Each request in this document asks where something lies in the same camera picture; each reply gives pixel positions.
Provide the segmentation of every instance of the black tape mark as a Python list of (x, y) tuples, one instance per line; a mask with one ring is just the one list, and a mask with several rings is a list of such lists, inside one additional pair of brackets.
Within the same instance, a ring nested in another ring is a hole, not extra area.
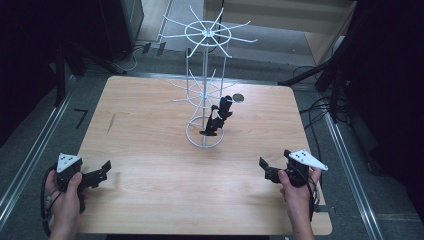
[(151, 45), (152, 45), (151, 43), (144, 45), (143, 52), (141, 54), (148, 53)]
[(76, 129), (78, 129), (78, 128), (81, 126), (82, 122), (84, 121), (85, 116), (87, 116), (88, 110), (75, 108), (75, 109), (74, 109), (74, 111), (75, 111), (75, 112), (83, 112), (83, 113), (84, 113), (84, 114), (82, 115), (82, 117), (81, 117), (81, 119), (80, 119), (80, 121), (79, 121), (78, 125), (75, 127)]
[(108, 130), (107, 130), (107, 133), (106, 133), (106, 134), (108, 134), (108, 133), (109, 133), (110, 129), (112, 128), (112, 125), (113, 125), (113, 122), (114, 122), (114, 121), (115, 121), (115, 113), (113, 114), (112, 120), (110, 120), (109, 128), (108, 128)]
[(159, 45), (159, 49), (158, 49), (156, 56), (160, 56), (160, 55), (163, 54), (163, 51), (165, 50), (165, 44), (166, 44), (166, 42), (163, 42)]

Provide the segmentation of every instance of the wooden tabletop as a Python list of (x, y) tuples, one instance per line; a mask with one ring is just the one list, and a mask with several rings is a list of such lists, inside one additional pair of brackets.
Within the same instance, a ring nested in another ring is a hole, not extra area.
[[(90, 191), (80, 231), (290, 234), (281, 185), (264, 179), (259, 157), (286, 168), (285, 149), (309, 150), (293, 92), (236, 84), (223, 95), (234, 93), (243, 94), (245, 101), (233, 103), (222, 142), (205, 149), (186, 137), (195, 106), (171, 101), (185, 98), (184, 89), (165, 79), (111, 77), (79, 156), (83, 172), (97, 170), (107, 160), (112, 169)], [(312, 226), (317, 235), (329, 234), (328, 213), (315, 213)]]

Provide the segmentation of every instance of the white wire rack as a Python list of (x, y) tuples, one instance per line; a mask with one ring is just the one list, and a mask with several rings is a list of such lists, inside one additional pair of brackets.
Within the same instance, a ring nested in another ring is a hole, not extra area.
[[(193, 106), (195, 106), (195, 111), (192, 117), (190, 118), (190, 121), (187, 123), (186, 135), (188, 140), (192, 144), (198, 147), (208, 148), (214, 147), (222, 141), (222, 139), (224, 138), (224, 129), (220, 128), (217, 133), (217, 136), (213, 137), (201, 135), (199, 133), (200, 131), (203, 131), (206, 128), (206, 122), (209, 118), (209, 116), (206, 115), (206, 110), (211, 109), (212, 105), (218, 105), (218, 102), (222, 97), (222, 90), (231, 87), (235, 84), (234, 83), (224, 86), (225, 65), (227, 62), (227, 58), (232, 57), (228, 54), (229, 42), (231, 40), (236, 40), (247, 43), (253, 43), (256, 42), (257, 39), (247, 40), (234, 37), (231, 33), (231, 30), (247, 26), (250, 21), (245, 24), (240, 24), (233, 27), (226, 27), (221, 22), (219, 22), (219, 19), (221, 19), (222, 13), (224, 12), (223, 8), (221, 9), (221, 12), (219, 13), (215, 21), (200, 20), (196, 13), (194, 13), (191, 6), (190, 10), (197, 21), (194, 21), (189, 24), (180, 23), (164, 16), (166, 21), (184, 26), (184, 34), (168, 36), (160, 34), (160, 36), (163, 38), (186, 38), (186, 85), (183, 86), (177, 84), (177, 82), (175, 81), (172, 82), (174, 86), (186, 90), (186, 97), (182, 99), (174, 99), (171, 101), (188, 101)], [(190, 43), (194, 44), (194, 48), (192, 51), (189, 51), (188, 48), (188, 44)], [(198, 79), (199, 77), (195, 77), (189, 68), (189, 59), (196, 51), (201, 48), (203, 48), (203, 65), (202, 75), (200, 79)], [(225, 55), (220, 82), (214, 79), (216, 69), (213, 71), (211, 77), (208, 77), (209, 53), (211, 48), (219, 48)]]

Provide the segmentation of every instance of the hand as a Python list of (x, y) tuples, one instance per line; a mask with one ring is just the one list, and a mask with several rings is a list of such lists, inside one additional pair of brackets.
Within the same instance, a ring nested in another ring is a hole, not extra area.
[(50, 239), (74, 239), (81, 225), (79, 213), (80, 202), (77, 189), (81, 183), (82, 174), (76, 173), (68, 183), (66, 192), (60, 192), (55, 184), (56, 171), (50, 171), (46, 180), (46, 192), (50, 194), (53, 204), (54, 228)]
[[(314, 183), (317, 184), (321, 176), (321, 170), (312, 168), (310, 176)], [(292, 223), (295, 239), (314, 239), (309, 216), (309, 200), (311, 196), (308, 187), (306, 185), (300, 188), (293, 187), (287, 173), (283, 170), (278, 171), (278, 177), (283, 185), (280, 192), (287, 203), (287, 215)], [(312, 192), (314, 192), (315, 186), (309, 182), (308, 184)]]

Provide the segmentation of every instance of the metal bar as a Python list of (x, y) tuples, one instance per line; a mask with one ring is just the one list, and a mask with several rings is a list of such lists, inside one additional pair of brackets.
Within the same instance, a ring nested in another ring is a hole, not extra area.
[(192, 26), (190, 26), (190, 25), (186, 25), (186, 24), (183, 24), (183, 23), (180, 23), (180, 22), (174, 21), (174, 20), (172, 20), (172, 19), (168, 18), (168, 17), (167, 17), (167, 16), (165, 16), (165, 15), (163, 15), (163, 18), (165, 18), (166, 20), (168, 20), (168, 21), (170, 21), (170, 22), (173, 22), (173, 23), (175, 23), (175, 24), (178, 24), (178, 25), (181, 25), (181, 26), (184, 26), (184, 27), (188, 27), (188, 28), (191, 28), (191, 29), (196, 30), (196, 31), (200, 31), (200, 32), (202, 32), (202, 31), (203, 31), (202, 29), (198, 29), (198, 28), (192, 27)]
[(358, 205), (359, 213), (361, 214), (362, 220), (364, 221), (368, 236), (370, 237), (370, 239), (382, 240), (384, 238), (378, 225), (376, 216), (374, 214), (374, 211), (372, 210), (371, 204), (364, 191), (364, 188), (362, 187), (361, 181), (355, 170), (352, 159), (350, 158), (347, 147), (344, 144), (339, 127), (333, 122), (333, 120), (328, 114), (325, 115), (325, 120), (327, 122), (328, 129), (330, 130), (337, 152), (340, 156), (342, 166), (346, 173), (349, 185), (352, 189), (356, 204)]
[(216, 25), (216, 23), (219, 21), (219, 19), (222, 16), (222, 13), (224, 12), (224, 8), (221, 8), (221, 12), (218, 14), (218, 17), (216, 17), (215, 22), (213, 22), (212, 26), (210, 27), (210, 29), (213, 29)]
[(69, 83), (69, 85), (71, 85), (69, 88), (70, 91), (65, 96), (65, 99), (62, 101), (62, 103), (58, 107), (53, 109), (49, 119), (47, 120), (46, 124), (44, 125), (37, 139), (35, 140), (32, 148), (25, 157), (24, 162), (16, 173), (12, 183), (10, 184), (5, 195), (0, 201), (0, 231), (6, 224), (6, 221), (10, 213), (12, 212), (13, 207), (16, 205), (32, 172), (35, 169), (35, 166), (38, 163), (38, 160), (43, 154), (43, 151), (47, 143), (49, 142), (51, 135), (55, 131), (60, 119), (62, 118), (63, 113), (65, 112), (69, 104), (70, 96), (73, 92), (73, 89), (75, 88), (75, 82), (76, 80), (71, 77)]
[(199, 23), (200, 23), (200, 25), (202, 25), (203, 29), (204, 29), (204, 30), (207, 30), (206, 26), (205, 26), (205, 25), (203, 25), (202, 21), (200, 21), (199, 17), (198, 17), (198, 16), (196, 15), (196, 13), (193, 11), (193, 8), (191, 7), (191, 5), (190, 5), (190, 11), (191, 11), (191, 13), (193, 13), (194, 17), (197, 19), (197, 22), (199, 22)]

